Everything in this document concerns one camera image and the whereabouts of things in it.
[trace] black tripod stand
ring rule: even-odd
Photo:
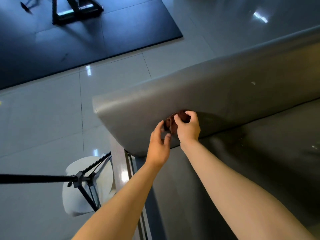
[[[79,171],[76,175],[72,176],[49,176],[49,175],[22,175],[22,174],[0,174],[0,184],[32,184],[32,183],[59,183],[59,182],[69,182],[68,187],[71,187],[72,184],[75,188],[78,188],[82,193],[83,197],[90,204],[92,209],[96,212],[100,207],[99,200],[96,203],[94,201],[94,197],[91,191],[91,187],[94,187],[94,176],[96,173],[94,172],[100,164],[107,160],[107,162],[111,159],[111,152],[100,158],[98,161],[87,167],[83,171]],[[91,169],[94,171],[89,175],[85,176],[87,172]],[[87,182],[89,186],[89,190],[91,193],[91,197],[86,192],[86,190],[82,186],[82,182]]]

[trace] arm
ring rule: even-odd
[[[151,134],[146,163],[80,228],[73,240],[132,239],[153,181],[170,153],[171,135],[162,142],[161,121]]]
[[[190,123],[175,116],[181,149],[239,240],[314,239],[281,202],[201,145],[197,114],[186,113],[191,116]]]

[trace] hand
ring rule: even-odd
[[[178,137],[181,142],[181,146],[192,141],[198,141],[200,134],[197,113],[194,111],[186,111],[186,114],[191,116],[189,123],[184,123],[177,114],[174,116],[174,120],[178,125]]]
[[[171,134],[167,134],[164,140],[161,139],[161,128],[163,123],[164,121],[161,121],[151,133],[148,154],[146,157],[146,163],[160,168],[168,160],[171,141]]]

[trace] white object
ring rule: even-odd
[[[98,161],[100,158],[97,156],[89,156],[81,158],[72,164],[70,164],[67,169],[67,175],[76,175],[79,171],[83,171],[94,162]],[[86,176],[89,176],[93,172],[94,168],[86,173]],[[109,199],[111,199],[116,193],[113,170],[111,162],[106,160],[95,170],[97,173],[94,179],[94,185],[97,189],[99,201],[101,205],[106,203]],[[89,190],[89,186],[86,182],[82,183],[83,188],[86,190],[88,195],[91,197],[91,193]],[[97,196],[94,191],[94,188],[91,187],[91,191],[94,197],[94,201],[97,203]],[[81,192],[75,188],[73,185],[68,187],[68,183],[63,184],[62,188],[62,201],[63,206],[67,214],[75,217],[79,215],[83,215],[89,212],[94,211],[90,204],[83,197]]]

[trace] black rug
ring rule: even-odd
[[[100,17],[63,27],[52,25],[51,0],[32,14],[20,1],[1,0],[0,89],[182,37],[161,0],[96,0]]]

